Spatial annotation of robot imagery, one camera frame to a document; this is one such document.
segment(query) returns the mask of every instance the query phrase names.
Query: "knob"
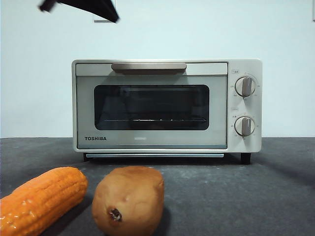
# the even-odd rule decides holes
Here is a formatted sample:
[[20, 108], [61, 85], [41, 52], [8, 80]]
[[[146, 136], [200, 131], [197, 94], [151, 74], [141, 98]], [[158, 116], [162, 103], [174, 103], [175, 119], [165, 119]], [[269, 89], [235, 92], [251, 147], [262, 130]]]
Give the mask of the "knob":
[[254, 132], [254, 121], [249, 117], [240, 117], [235, 121], [235, 131], [241, 136], [248, 136]]
[[255, 91], [255, 81], [252, 77], [241, 77], [235, 83], [236, 92], [242, 97], [248, 97]]

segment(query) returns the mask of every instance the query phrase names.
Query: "oven handle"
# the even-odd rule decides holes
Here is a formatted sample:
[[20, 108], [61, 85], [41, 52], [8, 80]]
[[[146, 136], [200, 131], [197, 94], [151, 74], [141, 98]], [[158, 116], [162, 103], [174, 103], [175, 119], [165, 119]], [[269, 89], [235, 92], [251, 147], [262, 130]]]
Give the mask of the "oven handle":
[[178, 71], [185, 72], [186, 63], [113, 63], [112, 69], [117, 72], [123, 71]]

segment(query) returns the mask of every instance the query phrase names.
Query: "gray table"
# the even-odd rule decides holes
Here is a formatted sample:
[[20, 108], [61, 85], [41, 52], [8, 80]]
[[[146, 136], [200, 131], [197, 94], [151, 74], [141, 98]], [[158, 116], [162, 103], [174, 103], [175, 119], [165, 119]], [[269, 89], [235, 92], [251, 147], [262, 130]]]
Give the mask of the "gray table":
[[88, 178], [83, 202], [44, 236], [100, 235], [91, 215], [94, 190], [115, 167], [152, 166], [165, 180], [165, 208], [155, 236], [315, 235], [315, 138], [266, 138], [241, 165], [222, 159], [107, 159], [83, 162], [71, 139], [1, 140], [2, 196], [55, 167], [79, 168]]

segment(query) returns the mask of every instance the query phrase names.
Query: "black object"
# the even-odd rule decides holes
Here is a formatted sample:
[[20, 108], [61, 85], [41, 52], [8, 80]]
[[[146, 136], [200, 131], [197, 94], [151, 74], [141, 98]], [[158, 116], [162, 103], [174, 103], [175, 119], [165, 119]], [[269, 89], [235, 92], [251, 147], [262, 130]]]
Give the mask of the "black object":
[[251, 153], [241, 153], [241, 163], [249, 165], [251, 163]]
[[50, 12], [57, 2], [91, 12], [114, 23], [119, 19], [111, 0], [45, 0], [39, 9]]
[[89, 158], [87, 158], [87, 154], [83, 153], [83, 162], [89, 161]]

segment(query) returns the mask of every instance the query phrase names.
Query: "small label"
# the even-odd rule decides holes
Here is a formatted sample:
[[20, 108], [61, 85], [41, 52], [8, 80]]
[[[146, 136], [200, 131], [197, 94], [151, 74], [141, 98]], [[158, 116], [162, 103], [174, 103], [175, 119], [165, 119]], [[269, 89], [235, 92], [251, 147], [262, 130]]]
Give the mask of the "small label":
[[135, 140], [146, 140], [146, 137], [134, 137]]

